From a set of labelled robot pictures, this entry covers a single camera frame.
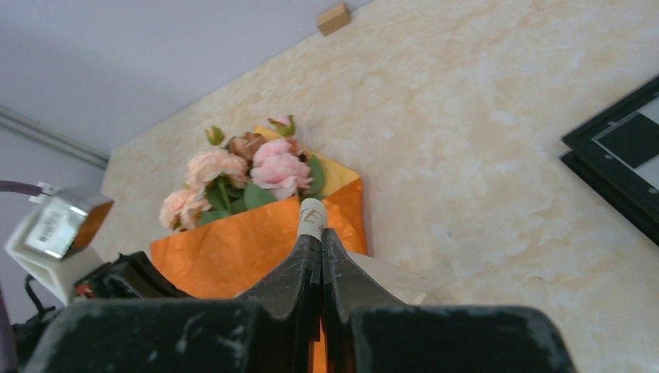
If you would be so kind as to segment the peach rose stem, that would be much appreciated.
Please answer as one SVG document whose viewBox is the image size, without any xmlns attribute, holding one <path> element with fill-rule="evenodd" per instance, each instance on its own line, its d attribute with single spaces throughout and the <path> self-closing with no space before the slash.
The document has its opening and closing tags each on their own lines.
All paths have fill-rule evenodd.
<svg viewBox="0 0 659 373">
<path fill-rule="evenodd" d="M 201 213 L 210 209 L 211 205 L 204 192 L 176 190 L 162 202 L 159 221 L 164 228 L 171 231 L 188 231 L 195 229 Z"/>
</svg>

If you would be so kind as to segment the orange yellow wrapping paper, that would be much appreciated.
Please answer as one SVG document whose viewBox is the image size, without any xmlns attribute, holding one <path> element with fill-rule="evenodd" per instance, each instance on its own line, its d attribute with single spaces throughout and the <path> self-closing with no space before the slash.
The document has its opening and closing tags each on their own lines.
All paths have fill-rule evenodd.
<svg viewBox="0 0 659 373">
<path fill-rule="evenodd" d="M 267 140 L 279 135 L 262 127 L 253 133 Z M 350 251 L 366 253 L 362 219 L 362 183 L 352 169 L 315 152 L 325 173 L 325 186 L 318 197 L 326 198 L 332 213 L 330 224 L 348 241 Z M 253 184 L 252 162 L 244 189 L 230 188 L 233 213 L 223 207 L 219 190 L 206 190 L 211 205 L 201 213 L 197 227 L 172 231 L 151 244 L 152 262 L 165 278 L 197 298 L 231 298 L 245 291 L 270 272 L 295 244 L 299 199 L 278 200 Z"/>
</svg>

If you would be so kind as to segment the pink brown rose stem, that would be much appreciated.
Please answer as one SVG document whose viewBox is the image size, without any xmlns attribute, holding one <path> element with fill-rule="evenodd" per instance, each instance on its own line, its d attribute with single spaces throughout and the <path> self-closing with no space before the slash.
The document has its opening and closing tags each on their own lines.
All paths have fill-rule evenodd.
<svg viewBox="0 0 659 373">
<path fill-rule="evenodd" d="M 217 126 L 211 125 L 204 130 L 204 136 L 211 146 L 196 154 L 188 163 L 185 181 L 191 189 L 199 192 L 219 190 L 222 207 L 232 214 L 232 200 L 228 190 L 244 189 L 249 182 L 246 175 L 248 162 L 241 156 L 222 147 L 225 133 Z"/>
</svg>

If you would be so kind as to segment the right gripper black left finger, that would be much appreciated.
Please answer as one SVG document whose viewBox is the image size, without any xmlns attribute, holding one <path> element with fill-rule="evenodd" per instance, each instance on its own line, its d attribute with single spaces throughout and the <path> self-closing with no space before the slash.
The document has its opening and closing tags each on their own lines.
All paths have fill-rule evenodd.
<svg viewBox="0 0 659 373">
<path fill-rule="evenodd" d="M 46 328 L 28 372 L 310 372 L 320 241 L 301 235 L 233 299 L 80 302 Z"/>
</svg>

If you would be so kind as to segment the pink cream rose stem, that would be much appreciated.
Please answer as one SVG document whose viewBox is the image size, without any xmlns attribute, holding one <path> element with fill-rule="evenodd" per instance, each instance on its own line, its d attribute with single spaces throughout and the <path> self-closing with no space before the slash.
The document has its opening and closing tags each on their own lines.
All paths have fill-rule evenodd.
<svg viewBox="0 0 659 373">
<path fill-rule="evenodd" d="M 242 136 L 235 136 L 228 142 L 228 150 L 247 162 L 252 162 L 257 150 L 267 142 L 262 134 L 246 132 Z"/>
</svg>

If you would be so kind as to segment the cream printed ribbon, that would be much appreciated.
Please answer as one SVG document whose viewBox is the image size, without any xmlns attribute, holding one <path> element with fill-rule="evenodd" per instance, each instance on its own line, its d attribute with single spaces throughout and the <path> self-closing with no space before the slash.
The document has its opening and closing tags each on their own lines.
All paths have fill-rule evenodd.
<svg viewBox="0 0 659 373">
<path fill-rule="evenodd" d="M 318 240 L 333 238 L 335 253 L 326 253 L 328 264 L 323 273 L 330 280 L 343 280 L 347 288 L 357 292 L 358 301 L 383 294 L 398 302 L 420 305 L 430 299 L 431 282 L 422 274 L 393 266 L 371 256 L 347 250 L 335 230 L 328 227 L 328 211 L 322 201 L 308 198 L 302 201 L 298 219 L 298 236 L 310 235 Z"/>
</svg>

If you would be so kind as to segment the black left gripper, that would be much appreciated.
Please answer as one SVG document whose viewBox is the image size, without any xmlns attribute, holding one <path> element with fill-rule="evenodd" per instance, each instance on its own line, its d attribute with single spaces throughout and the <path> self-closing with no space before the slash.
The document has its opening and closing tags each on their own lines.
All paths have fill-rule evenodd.
<svg viewBox="0 0 659 373">
<path fill-rule="evenodd" d="M 23 323 L 12 325 L 17 359 L 28 361 L 51 320 L 60 312 L 45 307 L 32 289 L 35 278 L 28 274 L 24 290 L 37 313 Z M 74 283 L 75 301 L 108 298 L 188 298 L 189 295 L 170 283 L 142 251 L 120 254 Z"/>
</svg>

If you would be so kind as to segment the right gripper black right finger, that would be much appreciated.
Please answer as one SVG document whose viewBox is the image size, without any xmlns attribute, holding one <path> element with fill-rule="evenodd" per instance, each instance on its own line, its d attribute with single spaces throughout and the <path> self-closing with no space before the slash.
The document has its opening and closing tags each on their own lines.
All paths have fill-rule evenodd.
<svg viewBox="0 0 659 373">
<path fill-rule="evenodd" d="M 358 301 L 323 273 L 323 330 L 330 372 L 573 372 L 560 331 L 516 305 L 407 305 L 383 294 Z"/>
</svg>

